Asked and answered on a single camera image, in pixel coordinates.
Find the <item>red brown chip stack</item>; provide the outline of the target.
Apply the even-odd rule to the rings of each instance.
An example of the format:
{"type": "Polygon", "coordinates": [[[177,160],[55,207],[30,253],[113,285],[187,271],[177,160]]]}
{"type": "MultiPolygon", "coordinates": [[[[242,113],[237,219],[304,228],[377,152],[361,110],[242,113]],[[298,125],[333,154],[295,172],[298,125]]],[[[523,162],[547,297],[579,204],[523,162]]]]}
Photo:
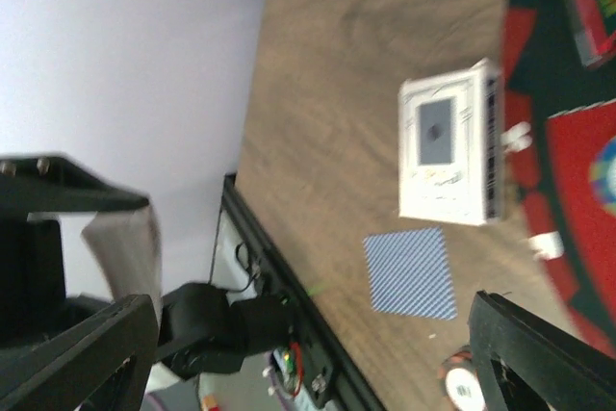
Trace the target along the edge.
{"type": "Polygon", "coordinates": [[[487,410],[469,345],[462,346],[442,362],[438,378],[453,410],[487,410]]]}

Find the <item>round red black poker mat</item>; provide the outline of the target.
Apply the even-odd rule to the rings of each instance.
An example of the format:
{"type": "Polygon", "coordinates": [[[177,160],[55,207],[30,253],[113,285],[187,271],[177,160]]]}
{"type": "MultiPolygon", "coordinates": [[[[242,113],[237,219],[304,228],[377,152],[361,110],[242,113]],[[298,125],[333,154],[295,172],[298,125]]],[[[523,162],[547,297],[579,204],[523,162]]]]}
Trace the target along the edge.
{"type": "Polygon", "coordinates": [[[615,215],[589,182],[615,138],[615,65],[585,67],[563,0],[507,0],[501,136],[528,242],[581,337],[615,352],[615,215]]]}

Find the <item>playing card deck with box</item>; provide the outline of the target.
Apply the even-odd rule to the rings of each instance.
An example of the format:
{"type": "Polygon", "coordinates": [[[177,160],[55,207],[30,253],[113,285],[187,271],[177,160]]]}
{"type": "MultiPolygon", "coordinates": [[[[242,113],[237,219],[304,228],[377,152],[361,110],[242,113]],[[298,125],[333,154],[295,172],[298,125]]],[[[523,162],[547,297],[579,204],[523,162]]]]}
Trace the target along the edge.
{"type": "Polygon", "coordinates": [[[99,213],[82,239],[103,271],[115,299],[149,295],[162,310],[162,245],[154,208],[99,213]]]}

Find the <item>dealt card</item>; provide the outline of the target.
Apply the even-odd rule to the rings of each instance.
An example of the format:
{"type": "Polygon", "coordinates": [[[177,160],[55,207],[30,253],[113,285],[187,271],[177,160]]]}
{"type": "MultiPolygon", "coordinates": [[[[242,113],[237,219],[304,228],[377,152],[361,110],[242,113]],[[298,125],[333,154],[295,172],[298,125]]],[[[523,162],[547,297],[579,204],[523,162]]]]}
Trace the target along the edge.
{"type": "Polygon", "coordinates": [[[456,318],[449,256],[440,228],[369,235],[363,247],[375,311],[443,321],[456,318]]]}

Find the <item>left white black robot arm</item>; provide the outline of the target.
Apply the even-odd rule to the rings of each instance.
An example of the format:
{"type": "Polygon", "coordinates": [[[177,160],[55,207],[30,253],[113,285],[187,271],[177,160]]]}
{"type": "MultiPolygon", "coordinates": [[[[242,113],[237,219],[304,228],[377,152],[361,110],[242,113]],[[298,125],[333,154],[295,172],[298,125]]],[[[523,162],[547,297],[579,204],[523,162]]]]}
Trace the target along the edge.
{"type": "Polygon", "coordinates": [[[275,296],[230,301],[229,290],[189,282],[162,291],[162,245],[146,194],[107,183],[63,156],[1,161],[1,354],[47,342],[105,307],[66,293],[61,214],[92,214],[83,238],[114,298],[148,295],[156,360],[189,379],[238,372],[246,357],[286,346],[292,316],[275,296]]]}

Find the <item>white playing card box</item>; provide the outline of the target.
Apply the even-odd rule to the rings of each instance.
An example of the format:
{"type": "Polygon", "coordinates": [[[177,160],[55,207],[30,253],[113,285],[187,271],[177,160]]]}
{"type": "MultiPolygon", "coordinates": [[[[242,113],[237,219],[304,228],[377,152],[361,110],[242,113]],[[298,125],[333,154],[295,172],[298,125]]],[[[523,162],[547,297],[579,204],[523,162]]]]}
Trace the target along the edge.
{"type": "Polygon", "coordinates": [[[501,73],[489,60],[398,92],[398,213],[480,226],[502,218],[501,73]]]}

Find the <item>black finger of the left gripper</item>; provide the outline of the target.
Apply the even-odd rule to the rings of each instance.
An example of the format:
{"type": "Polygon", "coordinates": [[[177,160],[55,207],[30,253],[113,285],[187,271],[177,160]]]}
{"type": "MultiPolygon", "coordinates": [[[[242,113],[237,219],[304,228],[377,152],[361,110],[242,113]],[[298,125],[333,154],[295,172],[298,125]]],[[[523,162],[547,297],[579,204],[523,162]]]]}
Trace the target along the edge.
{"type": "Polygon", "coordinates": [[[1,159],[1,210],[6,213],[136,211],[148,196],[111,185],[60,155],[1,159]]]}

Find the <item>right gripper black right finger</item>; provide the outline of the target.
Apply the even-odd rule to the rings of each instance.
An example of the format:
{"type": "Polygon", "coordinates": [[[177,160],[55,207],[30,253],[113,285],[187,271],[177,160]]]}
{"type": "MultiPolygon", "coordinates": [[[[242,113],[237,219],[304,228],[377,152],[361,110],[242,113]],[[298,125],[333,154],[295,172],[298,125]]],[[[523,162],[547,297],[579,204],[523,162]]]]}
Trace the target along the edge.
{"type": "Polygon", "coordinates": [[[488,409],[615,408],[615,360],[502,295],[475,294],[469,331],[488,409]]]}

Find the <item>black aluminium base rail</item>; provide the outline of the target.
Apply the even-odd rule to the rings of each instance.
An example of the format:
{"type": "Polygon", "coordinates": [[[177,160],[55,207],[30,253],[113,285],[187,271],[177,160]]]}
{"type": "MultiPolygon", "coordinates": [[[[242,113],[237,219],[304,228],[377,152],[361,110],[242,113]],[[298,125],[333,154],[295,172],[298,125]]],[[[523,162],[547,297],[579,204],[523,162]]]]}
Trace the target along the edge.
{"type": "Polygon", "coordinates": [[[319,409],[332,403],[337,410],[382,410],[383,403],[245,203],[235,180],[235,174],[224,177],[222,210],[258,267],[257,294],[277,296],[292,315],[288,349],[299,352],[301,390],[319,409]]]}

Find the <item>teal chip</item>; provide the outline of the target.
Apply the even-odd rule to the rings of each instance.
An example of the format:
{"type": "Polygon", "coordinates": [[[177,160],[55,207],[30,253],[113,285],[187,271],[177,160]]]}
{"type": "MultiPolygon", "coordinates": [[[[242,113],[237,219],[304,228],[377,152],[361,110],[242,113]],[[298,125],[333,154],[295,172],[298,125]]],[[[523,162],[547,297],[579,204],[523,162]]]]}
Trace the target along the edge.
{"type": "Polygon", "coordinates": [[[612,216],[615,215],[615,152],[616,141],[612,137],[589,168],[593,194],[602,208],[612,216]]]}

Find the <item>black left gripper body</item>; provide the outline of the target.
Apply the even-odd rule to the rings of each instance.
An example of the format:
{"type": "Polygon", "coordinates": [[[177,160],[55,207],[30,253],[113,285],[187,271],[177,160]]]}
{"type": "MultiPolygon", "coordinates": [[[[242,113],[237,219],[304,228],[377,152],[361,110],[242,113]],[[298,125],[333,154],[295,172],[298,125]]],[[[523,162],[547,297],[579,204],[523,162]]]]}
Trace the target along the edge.
{"type": "Polygon", "coordinates": [[[65,302],[55,219],[1,220],[1,347],[33,343],[60,326],[65,302]]]}

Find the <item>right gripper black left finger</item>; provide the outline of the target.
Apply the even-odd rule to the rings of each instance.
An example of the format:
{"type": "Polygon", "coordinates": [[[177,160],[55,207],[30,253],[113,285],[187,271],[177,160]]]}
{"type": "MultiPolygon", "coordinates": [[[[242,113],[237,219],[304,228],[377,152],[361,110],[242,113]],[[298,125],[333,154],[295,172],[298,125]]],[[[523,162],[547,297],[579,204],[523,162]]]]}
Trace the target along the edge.
{"type": "Polygon", "coordinates": [[[4,410],[138,410],[159,325],[148,295],[70,298],[1,329],[4,410]]]}

